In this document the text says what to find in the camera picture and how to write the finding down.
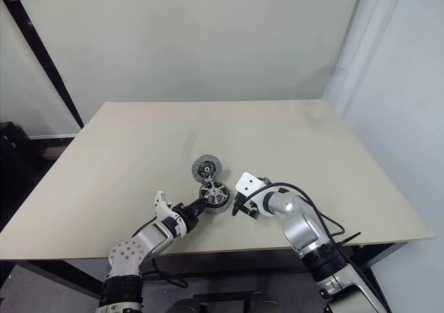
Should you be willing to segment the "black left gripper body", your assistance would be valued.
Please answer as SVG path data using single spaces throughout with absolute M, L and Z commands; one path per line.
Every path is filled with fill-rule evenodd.
M 179 203 L 173 207 L 173 211 L 182 218 L 186 229 L 194 229 L 196 227 L 198 216 L 200 215 L 200 207 L 198 204 L 192 203 L 190 205 L 184 205 L 183 203 Z

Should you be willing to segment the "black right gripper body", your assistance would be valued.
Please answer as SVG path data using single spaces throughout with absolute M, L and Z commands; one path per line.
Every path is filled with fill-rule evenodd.
M 257 209 L 257 205 L 251 201 L 246 200 L 246 197 L 243 195 L 243 200 L 239 202 L 239 212 L 243 212 L 247 216 L 253 219 L 258 219 L 260 216 L 260 212 Z

